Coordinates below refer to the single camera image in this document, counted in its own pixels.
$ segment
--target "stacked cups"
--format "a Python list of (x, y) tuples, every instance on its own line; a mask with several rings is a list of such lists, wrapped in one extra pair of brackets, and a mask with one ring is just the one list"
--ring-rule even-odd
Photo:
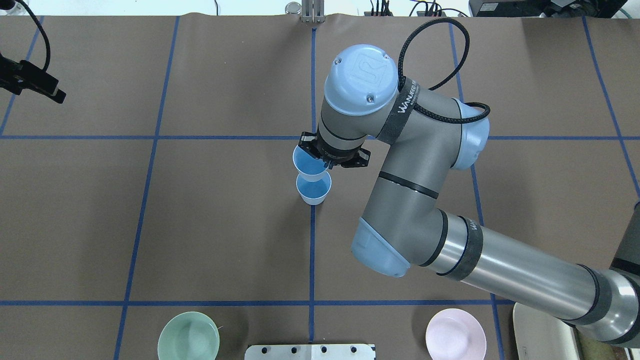
[(314, 159), (296, 146), (293, 150), (293, 165), (298, 171), (296, 188), (302, 199), (309, 205), (318, 205), (331, 190), (331, 176), (324, 167), (324, 161)]

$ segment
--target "white label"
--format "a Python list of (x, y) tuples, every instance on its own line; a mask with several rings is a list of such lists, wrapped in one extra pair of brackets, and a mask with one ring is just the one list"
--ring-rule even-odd
[(482, 12), (492, 12), (498, 7), (498, 3), (486, 3), (482, 4), (480, 7), (480, 11)]

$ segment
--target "light blue plastic cup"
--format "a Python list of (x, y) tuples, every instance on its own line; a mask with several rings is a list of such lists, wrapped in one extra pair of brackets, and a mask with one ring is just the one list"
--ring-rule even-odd
[(158, 339), (159, 360), (214, 360), (220, 334), (207, 315), (190, 311), (172, 318)]
[(324, 201), (326, 194), (331, 190), (331, 175), (325, 172), (320, 180), (307, 181), (300, 174), (296, 178), (296, 188), (307, 204), (318, 205)]
[(320, 159), (314, 159), (311, 155), (307, 154), (299, 146), (293, 149), (293, 165), (300, 173), (300, 176), (304, 180), (314, 182), (323, 178), (326, 172), (324, 167), (324, 161)]

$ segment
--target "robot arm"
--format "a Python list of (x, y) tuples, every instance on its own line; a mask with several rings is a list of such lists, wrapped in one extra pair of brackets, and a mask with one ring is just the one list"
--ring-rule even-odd
[(415, 103), (449, 118), (479, 112), (457, 99), (420, 89), (372, 45), (334, 60), (324, 84), (317, 133), (300, 147), (327, 167), (366, 166), (367, 135), (391, 145), (351, 250), (375, 271), (403, 276), (411, 264), (540, 309), (599, 341), (640, 347), (640, 206), (620, 245), (625, 271), (593, 270), (435, 207), (450, 168), (470, 167), (483, 150), (489, 120), (452, 124), (412, 111)]

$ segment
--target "metal bracket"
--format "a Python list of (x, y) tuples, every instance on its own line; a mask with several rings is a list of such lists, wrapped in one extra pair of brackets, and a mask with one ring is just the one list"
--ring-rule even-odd
[(302, 22), (324, 22), (324, 0), (302, 0)]
[(376, 346), (367, 344), (332, 345), (253, 345), (244, 360), (375, 360)]

